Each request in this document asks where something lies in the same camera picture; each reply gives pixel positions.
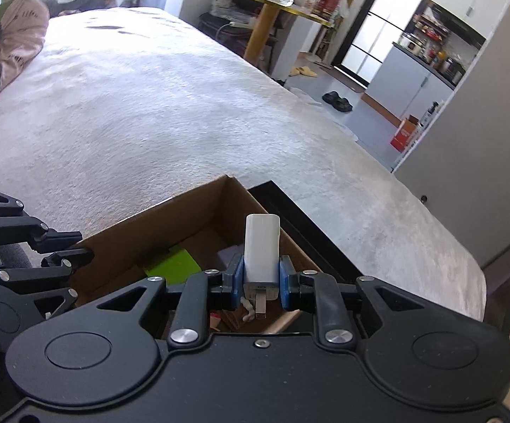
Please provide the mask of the lime green toy cube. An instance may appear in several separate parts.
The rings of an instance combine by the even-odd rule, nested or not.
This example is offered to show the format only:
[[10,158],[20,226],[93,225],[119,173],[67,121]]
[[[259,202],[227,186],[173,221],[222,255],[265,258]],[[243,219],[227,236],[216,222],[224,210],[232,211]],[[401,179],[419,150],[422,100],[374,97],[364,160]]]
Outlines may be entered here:
[[177,245],[145,264],[143,268],[148,277],[164,278],[167,284],[184,284],[191,275],[201,271],[192,255]]

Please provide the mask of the white usb charger plug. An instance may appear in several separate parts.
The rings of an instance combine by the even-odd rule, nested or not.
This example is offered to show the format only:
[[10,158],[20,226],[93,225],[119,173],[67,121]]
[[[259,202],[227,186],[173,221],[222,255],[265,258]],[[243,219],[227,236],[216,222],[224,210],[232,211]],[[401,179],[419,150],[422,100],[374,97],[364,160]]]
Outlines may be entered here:
[[279,297],[280,218],[274,214],[250,214],[244,240],[244,297],[257,318],[266,317],[269,301]]

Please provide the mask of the brown cardboard box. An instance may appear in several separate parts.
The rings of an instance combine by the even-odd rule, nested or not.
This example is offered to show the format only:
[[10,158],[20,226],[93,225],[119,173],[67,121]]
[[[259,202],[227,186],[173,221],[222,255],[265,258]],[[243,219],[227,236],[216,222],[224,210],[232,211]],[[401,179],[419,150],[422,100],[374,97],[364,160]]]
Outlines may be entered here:
[[[168,339],[179,296],[167,294],[161,277],[148,277],[143,266],[167,253],[173,246],[185,248],[201,271],[220,269],[217,252],[231,245],[243,245],[246,218],[269,214],[234,178],[221,177],[187,191],[142,213],[117,223],[81,242],[94,257],[78,269],[70,285],[78,292],[76,307],[98,304],[119,313],[135,308],[151,284],[165,284],[154,297],[141,325],[151,335]],[[299,246],[283,232],[280,219],[280,258],[290,257],[296,271],[316,266]],[[299,317],[299,311],[283,309],[279,297],[269,301],[266,317],[257,318],[253,304],[243,296],[235,310],[210,314],[209,331],[276,334],[284,332]]]

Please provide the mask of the blue grey block figure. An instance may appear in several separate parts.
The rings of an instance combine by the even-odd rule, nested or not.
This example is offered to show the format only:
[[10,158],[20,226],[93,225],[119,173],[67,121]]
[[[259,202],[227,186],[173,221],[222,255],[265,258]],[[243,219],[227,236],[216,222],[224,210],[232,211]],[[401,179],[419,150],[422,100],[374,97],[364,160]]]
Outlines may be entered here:
[[243,245],[231,245],[217,252],[217,262],[220,269],[225,270],[236,256],[243,254]]

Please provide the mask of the black shallow tray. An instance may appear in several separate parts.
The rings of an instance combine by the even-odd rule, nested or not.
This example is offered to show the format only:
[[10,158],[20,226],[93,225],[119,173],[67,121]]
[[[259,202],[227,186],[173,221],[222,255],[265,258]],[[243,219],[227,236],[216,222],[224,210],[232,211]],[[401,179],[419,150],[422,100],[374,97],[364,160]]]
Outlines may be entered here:
[[263,182],[249,188],[248,192],[267,213],[280,217],[283,230],[321,271],[343,284],[354,284],[363,276],[344,252],[275,182]]

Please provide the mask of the orange red carton box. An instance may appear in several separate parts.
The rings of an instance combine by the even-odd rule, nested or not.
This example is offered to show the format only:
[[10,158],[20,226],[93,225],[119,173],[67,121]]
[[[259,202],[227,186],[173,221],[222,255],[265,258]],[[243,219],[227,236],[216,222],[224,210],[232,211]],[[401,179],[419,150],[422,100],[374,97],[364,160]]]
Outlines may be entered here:
[[410,143],[413,133],[417,130],[419,119],[413,115],[404,118],[391,140],[391,146],[402,153]]

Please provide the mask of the black slippers pair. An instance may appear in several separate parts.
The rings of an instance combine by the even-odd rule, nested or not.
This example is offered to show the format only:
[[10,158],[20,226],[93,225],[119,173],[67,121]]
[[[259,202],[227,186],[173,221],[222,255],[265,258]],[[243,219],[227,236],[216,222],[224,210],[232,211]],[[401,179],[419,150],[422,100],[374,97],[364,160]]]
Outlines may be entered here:
[[323,94],[322,101],[341,113],[350,113],[353,109],[349,100],[346,97],[340,97],[336,91]]

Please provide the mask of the yellow slippers pair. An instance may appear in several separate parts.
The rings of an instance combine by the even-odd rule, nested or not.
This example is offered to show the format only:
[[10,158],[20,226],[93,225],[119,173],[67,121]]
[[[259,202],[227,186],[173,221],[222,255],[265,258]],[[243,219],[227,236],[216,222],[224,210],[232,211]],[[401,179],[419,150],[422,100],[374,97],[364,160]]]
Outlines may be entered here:
[[308,66],[295,66],[291,69],[289,76],[292,78],[297,75],[305,76],[306,78],[316,78],[317,73]]

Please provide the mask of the white kitchen cabinet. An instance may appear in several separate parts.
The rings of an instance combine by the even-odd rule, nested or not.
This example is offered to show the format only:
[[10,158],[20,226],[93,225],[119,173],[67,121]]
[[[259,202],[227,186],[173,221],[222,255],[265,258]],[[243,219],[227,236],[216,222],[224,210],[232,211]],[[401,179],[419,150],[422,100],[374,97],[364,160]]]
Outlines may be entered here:
[[432,67],[393,43],[362,101],[398,126],[409,115],[422,117],[434,102],[446,101],[454,89]]

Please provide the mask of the floral patterned pillow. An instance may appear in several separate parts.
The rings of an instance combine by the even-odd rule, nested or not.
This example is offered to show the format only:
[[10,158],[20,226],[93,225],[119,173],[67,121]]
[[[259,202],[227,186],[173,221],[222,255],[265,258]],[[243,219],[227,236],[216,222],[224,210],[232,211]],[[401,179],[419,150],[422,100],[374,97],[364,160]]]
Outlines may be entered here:
[[42,0],[0,5],[0,92],[41,52],[48,21],[48,6]]

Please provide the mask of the gold round side table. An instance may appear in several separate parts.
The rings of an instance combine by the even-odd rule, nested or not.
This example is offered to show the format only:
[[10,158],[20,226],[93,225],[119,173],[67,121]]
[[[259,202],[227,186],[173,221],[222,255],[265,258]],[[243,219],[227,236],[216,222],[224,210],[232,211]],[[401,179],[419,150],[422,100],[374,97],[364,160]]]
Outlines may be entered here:
[[249,38],[246,50],[243,55],[243,59],[251,63],[254,66],[258,65],[260,55],[263,53],[263,49],[269,38],[271,29],[273,28],[275,21],[280,12],[287,12],[293,16],[303,17],[312,22],[318,23],[326,28],[333,26],[330,21],[323,19],[323,17],[317,16],[310,12],[309,9],[300,7],[298,5],[284,6],[280,3],[272,0],[253,0],[263,4],[263,8],[260,11],[260,15],[257,18],[255,27],[253,28],[252,35]]

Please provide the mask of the red tin can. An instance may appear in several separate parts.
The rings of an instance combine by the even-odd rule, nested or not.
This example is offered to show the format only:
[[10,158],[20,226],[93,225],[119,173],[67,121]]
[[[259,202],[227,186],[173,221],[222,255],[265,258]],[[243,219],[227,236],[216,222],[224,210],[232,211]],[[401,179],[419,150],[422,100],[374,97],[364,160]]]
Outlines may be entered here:
[[323,19],[330,19],[341,0],[315,0],[312,12]]

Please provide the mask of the black framed glass door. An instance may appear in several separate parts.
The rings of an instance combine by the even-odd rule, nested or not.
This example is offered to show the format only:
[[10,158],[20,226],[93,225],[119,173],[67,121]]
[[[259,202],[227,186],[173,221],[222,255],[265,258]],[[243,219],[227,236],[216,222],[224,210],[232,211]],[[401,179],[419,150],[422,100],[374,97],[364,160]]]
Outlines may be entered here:
[[421,1],[365,0],[333,58],[333,66],[359,84],[369,85]]

